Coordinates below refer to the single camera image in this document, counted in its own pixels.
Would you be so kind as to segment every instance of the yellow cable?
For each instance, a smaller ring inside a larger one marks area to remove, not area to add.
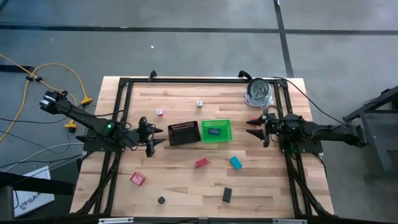
[[[41,65],[41,66],[37,67],[33,72],[30,72],[30,71],[26,70],[24,67],[18,65],[17,63],[15,63],[14,61],[12,61],[11,59],[9,59],[9,58],[7,58],[6,56],[4,56],[3,54],[0,54],[0,57],[3,57],[4,59],[6,59],[6,60],[8,60],[9,62],[13,63],[14,65],[16,65],[17,67],[19,67],[19,68],[22,69],[23,71],[25,71],[25,72],[27,72],[28,74],[30,74],[31,77],[35,77],[35,78],[37,78],[37,76],[35,75],[35,72],[36,72],[38,69],[44,68],[44,67],[47,67],[47,66],[50,66],[50,65],[57,65],[57,66],[61,66],[61,67],[64,67],[64,68],[66,68],[66,69],[69,69],[69,71],[71,71],[72,73],[74,73],[74,74],[76,75],[77,79],[79,79],[81,89],[83,90],[83,94],[84,94],[85,97],[87,97],[86,91],[85,91],[85,89],[84,89],[84,87],[83,87],[83,83],[81,82],[79,75],[78,75],[75,71],[73,71],[72,69],[70,69],[69,67],[67,67],[67,66],[65,66],[65,65],[61,65],[61,64],[57,64],[57,63],[45,64],[45,65]],[[62,91],[62,90],[59,90],[59,89],[57,89],[57,88],[54,88],[54,87],[48,85],[48,84],[45,83],[44,81],[40,81],[40,82],[41,82],[43,85],[45,85],[47,88],[49,88],[49,89],[52,89],[52,90],[55,90],[55,91],[59,91],[59,92]],[[0,142],[2,142],[2,140],[7,136],[8,132],[9,132],[9,131],[11,130],[11,128],[14,126],[15,121],[18,119],[19,115],[21,114],[22,110],[24,109],[25,100],[26,100],[26,93],[27,93],[27,88],[28,88],[28,86],[29,86],[29,83],[30,83],[30,81],[26,81],[25,88],[24,88],[24,97],[23,97],[23,99],[22,99],[22,104],[21,104],[21,106],[19,107],[19,111],[18,111],[18,113],[16,114],[16,116],[15,116],[15,118],[14,118],[14,121],[10,124],[10,126],[8,127],[6,133],[4,133],[4,134],[1,136]],[[73,95],[70,94],[70,93],[69,93],[68,95],[70,95],[70,96],[73,98],[73,100],[75,101],[75,105],[77,106],[77,99],[75,98],[75,96],[73,96]]]

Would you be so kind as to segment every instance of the red cube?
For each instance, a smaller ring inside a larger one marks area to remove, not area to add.
[[[209,164],[209,160],[207,160],[207,158],[203,158],[203,159],[198,160],[198,161],[196,162],[196,164],[197,164],[197,168],[201,168],[201,167],[203,167],[204,165]]]
[[[144,183],[145,177],[140,174],[135,172],[132,177],[130,178],[130,181],[137,184],[138,186],[141,186],[142,183]]]

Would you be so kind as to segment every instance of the wooden table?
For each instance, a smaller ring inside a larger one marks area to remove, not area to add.
[[[119,78],[104,77],[96,114],[113,111]],[[290,81],[305,92],[301,78]],[[136,128],[139,118],[146,116],[150,123],[164,130],[155,137],[166,138],[166,141],[155,147],[156,153],[152,158],[146,158],[144,147],[134,152],[124,151],[112,216],[294,217],[285,157],[278,143],[271,141],[268,148],[263,148],[262,142],[245,132],[246,129],[254,129],[246,121],[261,114],[261,109],[245,104],[246,87],[246,84],[225,83],[135,83],[127,121]],[[292,85],[289,85],[289,93],[293,112],[311,121],[307,99]],[[196,107],[197,100],[203,101],[202,109]],[[164,111],[163,117],[156,115],[159,108]],[[233,141],[170,147],[168,125],[194,120],[200,124],[206,119],[230,119]],[[241,170],[234,170],[229,163],[233,156],[242,162]],[[94,152],[84,160],[71,212],[81,208],[97,187],[103,157],[103,152]],[[194,169],[195,161],[203,157],[207,157],[210,164]],[[308,187],[325,209],[333,213],[321,162],[314,155],[303,154],[303,163]],[[134,172],[146,177],[140,187],[129,180]],[[222,202],[225,187],[233,190],[231,203]],[[108,188],[104,191],[102,209],[107,193]],[[300,208],[304,211],[302,193],[298,191],[297,194]],[[166,199],[163,205],[157,202],[160,196]]]

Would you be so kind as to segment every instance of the green basket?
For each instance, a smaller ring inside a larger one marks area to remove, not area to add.
[[[220,134],[209,134],[209,128],[219,129]],[[232,139],[230,120],[209,120],[201,122],[201,140],[203,142],[226,142]]]

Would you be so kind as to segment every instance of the concrete floor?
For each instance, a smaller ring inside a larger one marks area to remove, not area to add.
[[[398,2],[394,0],[280,0],[280,7],[286,29],[398,30]],[[272,0],[14,0],[0,12],[0,22],[278,28]],[[398,83],[396,35],[287,35],[287,43],[294,77],[304,78],[309,97],[334,117],[347,115]],[[93,98],[98,96],[105,75],[149,75],[156,70],[158,75],[235,77],[246,70],[257,77],[287,76],[279,34],[0,30],[0,54],[35,67],[52,62],[68,65],[80,74]],[[40,76],[81,97],[70,72],[45,68]],[[25,75],[2,73],[1,77],[0,117],[12,119],[21,103]],[[61,118],[39,109],[45,91],[42,85],[30,85],[20,119]],[[315,107],[312,114],[315,122],[336,124]],[[5,131],[8,125],[1,121],[0,130]],[[67,143],[62,126],[18,123],[11,133],[52,146]],[[72,135],[71,142],[77,142]],[[335,213],[346,218],[398,222],[398,183],[362,181],[362,176],[374,169],[372,149],[356,149],[339,142],[322,145]],[[39,150],[39,146],[8,136],[0,144],[0,165]],[[80,146],[71,146],[62,156],[80,152]],[[44,152],[33,159],[60,157]],[[40,166],[21,164],[10,172],[23,174]]]

